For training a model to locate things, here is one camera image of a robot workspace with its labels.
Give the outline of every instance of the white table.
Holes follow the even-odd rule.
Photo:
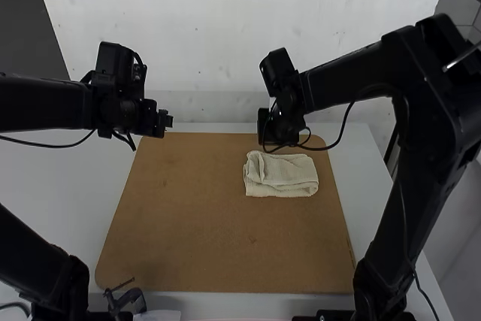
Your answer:
[[[330,143],[337,137],[340,125],[319,123],[310,124],[310,128]],[[254,133],[256,124],[178,123],[174,131]],[[21,136],[60,144],[78,139],[80,132],[49,131]],[[0,157],[2,203],[48,241],[89,266],[91,308],[104,310],[104,299],[95,286],[93,272],[134,154],[121,142],[93,137],[71,150],[41,150],[2,142]],[[365,124],[348,124],[343,140],[329,151],[329,157],[354,254],[360,260],[374,237],[392,180]],[[424,253],[419,257],[417,270],[440,318],[452,321]],[[0,288],[0,302],[9,301],[11,295],[6,287]],[[320,308],[353,307],[352,296],[345,295],[148,292],[146,297],[151,310],[181,310],[185,320],[290,319],[294,315],[313,316]],[[415,287],[408,293],[407,309],[418,321],[434,319]]]

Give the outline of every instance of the brown cork mat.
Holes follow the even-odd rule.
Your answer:
[[[242,166],[260,149],[252,134],[142,138],[97,284],[135,277],[145,291],[351,293],[354,261],[327,152],[306,152],[315,195],[246,197]]]

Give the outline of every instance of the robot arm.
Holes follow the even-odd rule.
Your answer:
[[[172,117],[144,98],[147,66],[120,44],[101,42],[97,65],[80,82],[0,73],[0,132],[97,129],[163,138]]]
[[[172,127],[172,117],[144,98],[146,73],[138,54],[105,42],[98,49],[95,70],[81,82],[0,73],[0,132],[96,129],[103,138],[120,137],[117,132],[163,138],[165,127]],[[87,266],[46,242],[1,204],[0,225],[5,255],[0,257],[0,281],[32,302],[33,319],[132,319],[131,313],[119,313],[118,307],[110,313],[89,313]],[[126,301],[130,300],[122,298],[118,303]]]
[[[261,62],[277,101],[272,111],[259,110],[259,143],[297,143],[305,114],[392,97],[400,130],[398,173],[376,236],[355,270],[355,320],[393,319],[404,310],[413,265],[481,148],[481,58],[475,53],[443,71],[466,47],[442,15],[300,74],[284,49]]]

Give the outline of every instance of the gray floor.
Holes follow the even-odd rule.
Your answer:
[[[0,71],[69,79],[44,0],[0,0]]]

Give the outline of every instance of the folded towel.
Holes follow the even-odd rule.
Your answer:
[[[305,154],[267,154],[253,150],[244,165],[246,195],[253,197],[308,197],[319,179],[313,160]]]

